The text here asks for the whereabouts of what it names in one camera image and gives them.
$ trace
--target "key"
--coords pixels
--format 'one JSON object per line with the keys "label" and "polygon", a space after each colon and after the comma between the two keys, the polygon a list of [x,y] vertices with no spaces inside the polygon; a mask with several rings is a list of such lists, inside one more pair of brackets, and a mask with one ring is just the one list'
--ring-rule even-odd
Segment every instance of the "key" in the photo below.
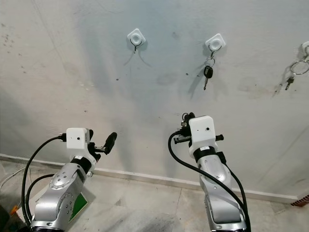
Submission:
{"label": "key", "polygon": [[204,90],[206,90],[206,85],[208,83],[208,79],[212,78],[212,74],[213,74],[213,69],[210,66],[206,66],[204,69],[204,76],[205,76],[205,85],[204,85]]}
{"label": "key", "polygon": [[286,85],[285,90],[288,90],[289,87],[290,87],[290,84],[292,84],[294,82],[294,77],[293,76],[289,77],[289,79],[286,82],[288,84]]}

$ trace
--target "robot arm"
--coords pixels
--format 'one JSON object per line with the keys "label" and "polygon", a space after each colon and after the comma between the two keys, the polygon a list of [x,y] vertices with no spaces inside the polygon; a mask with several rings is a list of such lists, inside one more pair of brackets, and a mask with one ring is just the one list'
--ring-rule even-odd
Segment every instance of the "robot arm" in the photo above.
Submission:
{"label": "robot arm", "polygon": [[[189,141],[189,155],[199,169],[212,175],[231,188],[230,170],[221,162],[216,141],[223,136],[215,135],[210,116],[195,117],[193,113],[183,117],[175,143]],[[221,186],[200,175],[200,184],[205,192],[205,205],[211,231],[245,231],[245,216],[240,205]]]}
{"label": "robot arm", "polygon": [[74,203],[83,189],[87,173],[94,170],[101,155],[110,153],[117,134],[113,132],[104,146],[97,148],[90,142],[92,130],[69,128],[66,133],[70,163],[65,164],[50,180],[45,194],[37,202],[32,231],[63,232],[72,215]]}

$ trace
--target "white wall hook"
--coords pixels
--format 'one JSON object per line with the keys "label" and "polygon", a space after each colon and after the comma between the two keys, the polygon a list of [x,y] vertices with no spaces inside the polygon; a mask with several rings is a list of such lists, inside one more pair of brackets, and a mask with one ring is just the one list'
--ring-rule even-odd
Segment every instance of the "white wall hook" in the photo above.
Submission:
{"label": "white wall hook", "polygon": [[306,54],[305,57],[309,56],[309,41],[304,42],[301,46]]}
{"label": "white wall hook", "polygon": [[145,37],[138,28],[136,28],[130,34],[128,34],[127,38],[134,45],[134,53],[136,53],[136,48],[138,46],[141,46],[143,43],[146,42]]}
{"label": "white wall hook", "polygon": [[226,43],[222,38],[221,34],[216,34],[205,42],[205,45],[213,52],[224,48]]}

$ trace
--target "cable connector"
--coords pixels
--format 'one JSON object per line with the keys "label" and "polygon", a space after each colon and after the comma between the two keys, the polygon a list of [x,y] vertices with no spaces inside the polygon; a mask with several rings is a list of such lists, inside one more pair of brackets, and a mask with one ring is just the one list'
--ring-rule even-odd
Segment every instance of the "cable connector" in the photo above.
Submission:
{"label": "cable connector", "polygon": [[61,139],[63,142],[66,142],[67,141],[67,134],[66,133],[60,133],[58,138]]}
{"label": "cable connector", "polygon": [[224,156],[223,151],[217,152],[217,156],[219,156],[221,163],[225,165],[226,164],[226,158]]}
{"label": "cable connector", "polygon": [[178,129],[176,133],[183,137],[191,136],[191,130],[189,126]]}

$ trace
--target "keychain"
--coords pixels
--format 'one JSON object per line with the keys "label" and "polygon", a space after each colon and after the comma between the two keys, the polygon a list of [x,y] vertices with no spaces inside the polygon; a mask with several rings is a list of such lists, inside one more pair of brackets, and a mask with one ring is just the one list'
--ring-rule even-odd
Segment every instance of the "keychain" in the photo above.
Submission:
{"label": "keychain", "polygon": [[[303,58],[302,58],[301,60],[298,60],[298,61],[294,62],[294,63],[291,64],[291,66],[290,66],[290,72],[292,73],[292,75],[286,80],[286,82],[287,82],[288,84],[286,85],[285,90],[288,90],[288,89],[289,89],[290,84],[292,84],[292,83],[294,82],[296,76],[298,76],[298,75],[303,75],[303,74],[305,74],[306,72],[309,71],[309,60],[307,60],[308,57],[309,57],[309,46],[307,46],[307,47],[304,49],[304,51],[305,51],[305,55],[303,56]],[[295,71],[295,67],[296,67],[296,65],[299,64],[299,63],[305,63],[305,64],[307,64],[307,69],[306,69],[305,71],[301,72],[301,73]]]}
{"label": "keychain", "polygon": [[205,61],[205,69],[204,69],[204,76],[205,76],[205,84],[204,84],[204,90],[206,90],[206,85],[208,83],[208,79],[212,78],[212,74],[213,74],[213,66],[216,62],[216,60],[214,59],[214,53],[219,51],[221,49],[221,47],[219,47],[219,49],[212,51],[210,46],[208,45],[209,50],[211,51],[211,55],[209,58],[207,58],[207,60]]}

